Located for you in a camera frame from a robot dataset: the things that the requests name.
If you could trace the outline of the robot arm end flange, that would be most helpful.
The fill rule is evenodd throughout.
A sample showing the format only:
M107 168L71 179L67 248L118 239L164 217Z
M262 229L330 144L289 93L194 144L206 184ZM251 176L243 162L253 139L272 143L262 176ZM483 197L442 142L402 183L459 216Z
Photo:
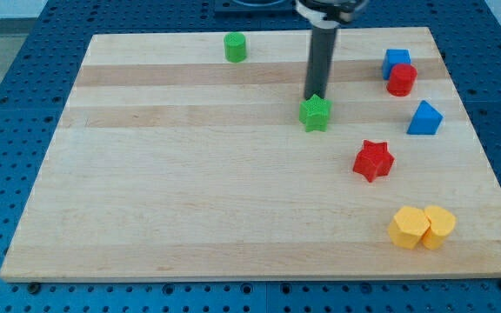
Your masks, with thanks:
M296 0L296 11L313 26L335 29L351 23L368 7L370 0Z

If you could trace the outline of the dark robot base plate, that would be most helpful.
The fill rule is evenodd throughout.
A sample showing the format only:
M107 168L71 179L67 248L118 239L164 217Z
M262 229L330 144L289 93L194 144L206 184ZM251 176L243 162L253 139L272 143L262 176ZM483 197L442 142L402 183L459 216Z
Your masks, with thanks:
M296 6L295 0L214 0L212 3L214 15L219 17L284 14L291 13Z

